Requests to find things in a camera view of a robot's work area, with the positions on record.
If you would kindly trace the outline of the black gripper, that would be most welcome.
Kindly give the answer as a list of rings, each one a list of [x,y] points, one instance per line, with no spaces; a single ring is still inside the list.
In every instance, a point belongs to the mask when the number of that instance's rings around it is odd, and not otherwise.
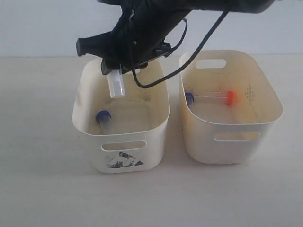
[[[188,0],[106,0],[121,7],[122,15],[111,32],[78,38],[78,56],[105,56],[101,72],[108,75],[132,67],[144,68],[148,62],[171,51],[165,37],[189,14]]]

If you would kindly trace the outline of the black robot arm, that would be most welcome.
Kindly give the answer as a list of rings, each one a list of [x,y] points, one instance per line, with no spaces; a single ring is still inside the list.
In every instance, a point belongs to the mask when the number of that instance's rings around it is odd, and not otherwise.
[[[178,46],[165,42],[166,36],[191,12],[231,11],[258,14],[272,0],[104,0],[121,7],[122,14],[111,31],[76,42],[78,56],[91,54],[103,59],[103,72],[144,68],[148,62],[168,56]]]

